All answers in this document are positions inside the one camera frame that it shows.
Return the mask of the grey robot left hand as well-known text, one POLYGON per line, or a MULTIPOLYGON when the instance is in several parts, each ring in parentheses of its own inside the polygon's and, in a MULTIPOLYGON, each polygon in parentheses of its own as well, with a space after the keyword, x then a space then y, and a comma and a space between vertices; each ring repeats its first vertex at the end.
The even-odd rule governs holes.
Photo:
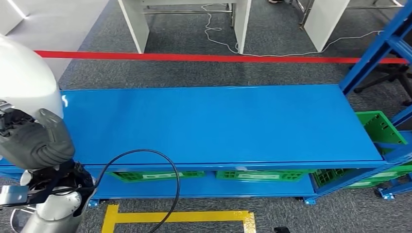
POLYGON ((15 108, 2 111, 1 155, 37 150, 50 150, 65 156, 74 154, 75 148, 63 118, 44 108, 37 110, 35 117, 15 108))

